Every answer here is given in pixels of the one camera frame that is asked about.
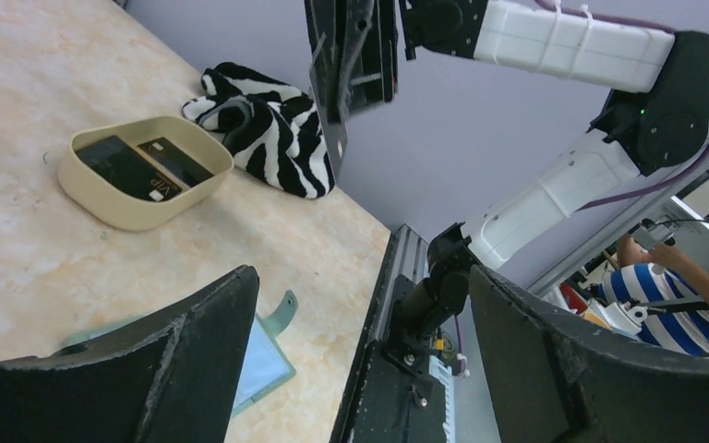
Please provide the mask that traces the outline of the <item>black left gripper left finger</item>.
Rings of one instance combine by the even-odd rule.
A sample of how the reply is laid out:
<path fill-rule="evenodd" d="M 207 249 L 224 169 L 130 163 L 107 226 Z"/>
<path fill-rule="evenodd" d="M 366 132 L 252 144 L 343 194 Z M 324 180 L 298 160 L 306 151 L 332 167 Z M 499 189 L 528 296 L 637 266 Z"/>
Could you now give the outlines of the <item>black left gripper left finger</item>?
<path fill-rule="evenodd" d="M 50 356 L 0 361 L 0 442 L 222 442 L 255 316 L 242 265 Z"/>

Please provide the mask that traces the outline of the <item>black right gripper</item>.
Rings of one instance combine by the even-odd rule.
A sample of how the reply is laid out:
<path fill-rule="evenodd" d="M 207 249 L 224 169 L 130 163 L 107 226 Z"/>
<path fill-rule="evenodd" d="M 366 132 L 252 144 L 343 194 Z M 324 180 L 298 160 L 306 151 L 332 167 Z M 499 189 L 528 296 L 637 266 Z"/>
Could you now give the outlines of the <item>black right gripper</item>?
<path fill-rule="evenodd" d="M 395 3 L 308 0 L 304 6 L 312 90 L 325 120 L 343 123 L 392 102 L 398 68 Z"/>

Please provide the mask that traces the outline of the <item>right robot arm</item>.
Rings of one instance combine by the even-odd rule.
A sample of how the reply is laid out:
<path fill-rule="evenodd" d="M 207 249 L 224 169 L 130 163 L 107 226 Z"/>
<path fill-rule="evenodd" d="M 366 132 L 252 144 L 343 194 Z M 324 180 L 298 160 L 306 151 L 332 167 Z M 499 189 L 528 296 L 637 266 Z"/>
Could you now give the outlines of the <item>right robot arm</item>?
<path fill-rule="evenodd" d="M 709 33 L 583 1 L 307 1 L 343 189 L 545 289 L 709 151 Z"/>

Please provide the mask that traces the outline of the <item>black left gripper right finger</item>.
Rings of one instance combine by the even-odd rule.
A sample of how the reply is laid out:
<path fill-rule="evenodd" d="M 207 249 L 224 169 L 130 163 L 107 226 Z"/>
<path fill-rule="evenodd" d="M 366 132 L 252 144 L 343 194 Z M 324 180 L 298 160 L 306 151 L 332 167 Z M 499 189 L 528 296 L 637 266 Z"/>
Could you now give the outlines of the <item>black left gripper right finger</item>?
<path fill-rule="evenodd" d="M 471 306 L 504 442 L 709 442 L 709 360 L 563 311 L 483 266 Z"/>

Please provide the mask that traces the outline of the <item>green card holder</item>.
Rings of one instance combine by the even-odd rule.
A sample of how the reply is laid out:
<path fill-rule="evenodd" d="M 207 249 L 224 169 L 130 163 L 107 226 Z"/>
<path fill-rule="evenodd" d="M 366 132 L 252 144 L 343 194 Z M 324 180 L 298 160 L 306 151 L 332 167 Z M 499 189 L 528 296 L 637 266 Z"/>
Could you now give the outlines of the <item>green card holder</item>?
<path fill-rule="evenodd" d="M 191 352 L 180 361 L 188 393 L 183 404 L 195 413 L 212 409 L 214 417 L 232 417 L 294 377 L 295 369 L 276 336 L 292 321 L 298 308 L 287 291 L 266 318 L 246 319 L 248 309 L 213 312 L 192 329 Z"/>

